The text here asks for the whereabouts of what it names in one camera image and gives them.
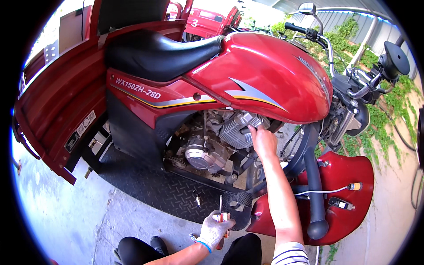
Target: red truck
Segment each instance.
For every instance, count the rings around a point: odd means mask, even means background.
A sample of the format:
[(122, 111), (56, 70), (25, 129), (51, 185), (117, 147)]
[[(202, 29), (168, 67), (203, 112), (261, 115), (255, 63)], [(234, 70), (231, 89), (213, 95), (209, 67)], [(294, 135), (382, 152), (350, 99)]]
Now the red truck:
[[(169, 18), (178, 19), (181, 10), (181, 4), (171, 2), (168, 8)], [(242, 16), (237, 7), (233, 7), (226, 17), (220, 13), (192, 8), (184, 30), (183, 40), (190, 42), (217, 35), (226, 35), (236, 31), (233, 28), (238, 27), (241, 19)]]

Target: engine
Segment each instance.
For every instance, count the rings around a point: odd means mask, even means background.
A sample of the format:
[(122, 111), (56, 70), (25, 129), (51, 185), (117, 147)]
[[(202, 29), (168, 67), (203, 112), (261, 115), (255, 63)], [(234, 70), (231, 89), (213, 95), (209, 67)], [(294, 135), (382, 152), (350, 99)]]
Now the engine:
[(246, 111), (209, 110), (207, 116), (206, 136), (203, 128), (191, 127), (194, 130), (189, 132), (184, 156), (194, 168), (210, 173), (224, 168), (236, 149), (253, 145), (248, 124), (254, 127), (261, 124), (265, 128), (270, 126), (268, 118)]

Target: blue wristband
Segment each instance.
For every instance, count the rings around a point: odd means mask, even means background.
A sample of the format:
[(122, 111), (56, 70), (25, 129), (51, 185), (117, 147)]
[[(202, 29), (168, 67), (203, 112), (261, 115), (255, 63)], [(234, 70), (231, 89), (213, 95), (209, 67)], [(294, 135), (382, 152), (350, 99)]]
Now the blue wristband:
[(199, 243), (202, 243), (208, 250), (209, 250), (209, 254), (212, 253), (211, 249), (208, 247), (208, 245), (206, 245), (205, 243), (203, 243), (202, 241), (198, 241)]

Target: handlebar grip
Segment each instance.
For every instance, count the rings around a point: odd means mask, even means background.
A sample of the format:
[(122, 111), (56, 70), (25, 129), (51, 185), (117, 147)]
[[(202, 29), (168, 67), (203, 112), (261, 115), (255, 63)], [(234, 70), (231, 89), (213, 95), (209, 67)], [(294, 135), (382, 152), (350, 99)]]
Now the handlebar grip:
[(293, 25), (292, 23), (289, 23), (289, 22), (286, 22), (286, 23), (284, 24), (284, 27), (285, 27), (286, 29), (290, 29), (290, 30), (292, 30), (292, 31), (298, 31), (298, 32), (300, 32), (300, 33), (306, 34), (306, 29), (305, 29), (305, 28), (295, 26), (295, 25)]

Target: gloved hand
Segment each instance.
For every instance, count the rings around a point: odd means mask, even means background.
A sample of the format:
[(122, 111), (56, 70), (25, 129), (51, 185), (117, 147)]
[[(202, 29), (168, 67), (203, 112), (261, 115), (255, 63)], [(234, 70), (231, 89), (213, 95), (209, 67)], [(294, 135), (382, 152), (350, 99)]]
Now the gloved hand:
[(211, 212), (210, 215), (205, 218), (202, 224), (200, 236), (197, 238), (197, 242), (203, 242), (209, 247), (210, 252), (216, 248), (221, 238), (224, 237), (225, 232), (236, 224), (234, 219), (218, 223), (213, 218), (213, 215), (216, 214), (219, 214), (218, 210)]

